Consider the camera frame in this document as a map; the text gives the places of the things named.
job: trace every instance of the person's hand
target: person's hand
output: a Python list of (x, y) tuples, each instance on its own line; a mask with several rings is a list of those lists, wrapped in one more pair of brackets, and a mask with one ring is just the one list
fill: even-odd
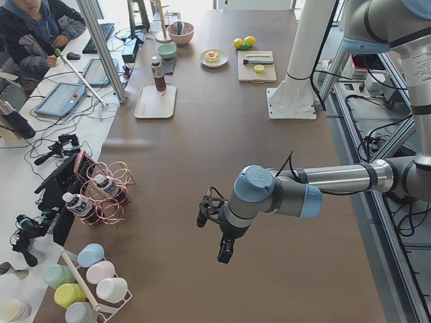
[(54, 67), (57, 64), (57, 56), (51, 55), (46, 59), (48, 67)]
[(68, 42), (68, 37), (66, 37), (65, 35), (58, 35), (51, 44), (51, 47), (62, 49), (67, 45)]

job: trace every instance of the cup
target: cup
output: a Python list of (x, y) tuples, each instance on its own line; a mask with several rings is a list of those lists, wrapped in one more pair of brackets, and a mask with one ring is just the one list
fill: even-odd
[(97, 312), (90, 303), (79, 301), (69, 306), (66, 311), (66, 323), (97, 323)]
[(79, 284), (62, 284), (57, 288), (54, 294), (55, 303), (65, 309), (69, 308), (70, 305), (77, 301), (85, 301), (86, 298), (87, 297)]
[(32, 308), (27, 303), (16, 298), (6, 299), (0, 304), (0, 322), (17, 322), (25, 320)]
[(78, 254), (78, 264), (89, 268), (105, 257), (105, 250), (100, 244), (89, 244)]
[(115, 276), (114, 264), (107, 260), (98, 262), (87, 270), (86, 276), (90, 284), (98, 284), (102, 279)]
[(105, 301), (118, 303), (127, 294), (127, 282), (120, 277), (104, 278), (97, 284), (96, 294)]
[(51, 286), (53, 289), (57, 289), (62, 284), (74, 283), (75, 277), (68, 266), (54, 264), (45, 270), (43, 280), (48, 286)]

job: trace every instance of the bowl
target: bowl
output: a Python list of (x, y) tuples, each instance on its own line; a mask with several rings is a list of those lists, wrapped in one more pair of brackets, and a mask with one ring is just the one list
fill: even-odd
[(174, 44), (163, 44), (157, 47), (157, 52), (163, 59), (171, 59), (176, 54), (176, 46)]
[(184, 31), (181, 35), (176, 35), (172, 33), (172, 25), (169, 25), (166, 29), (169, 34), (170, 39), (178, 45), (186, 45), (193, 38), (193, 34), (195, 33), (195, 28), (192, 24), (185, 22), (184, 23)]

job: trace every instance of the blue joint cap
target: blue joint cap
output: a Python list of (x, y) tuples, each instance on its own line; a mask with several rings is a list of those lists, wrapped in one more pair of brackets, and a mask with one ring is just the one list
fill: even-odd
[(379, 42), (363, 42), (343, 38), (344, 50), (349, 54), (378, 54), (390, 51), (389, 44)]
[(431, 1), (430, 0), (402, 0), (404, 5), (421, 18), (431, 20)]
[(299, 217), (315, 218), (322, 209), (322, 192), (313, 185), (305, 184), (304, 204)]
[(251, 165), (244, 168), (234, 183), (236, 196), (246, 202), (260, 202), (274, 191), (275, 179), (269, 170)]

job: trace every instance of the green bowl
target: green bowl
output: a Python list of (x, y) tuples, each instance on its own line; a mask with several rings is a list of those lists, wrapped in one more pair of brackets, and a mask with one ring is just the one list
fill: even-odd
[(174, 44), (163, 44), (157, 47), (157, 52), (163, 59), (171, 59), (176, 54), (176, 46)]

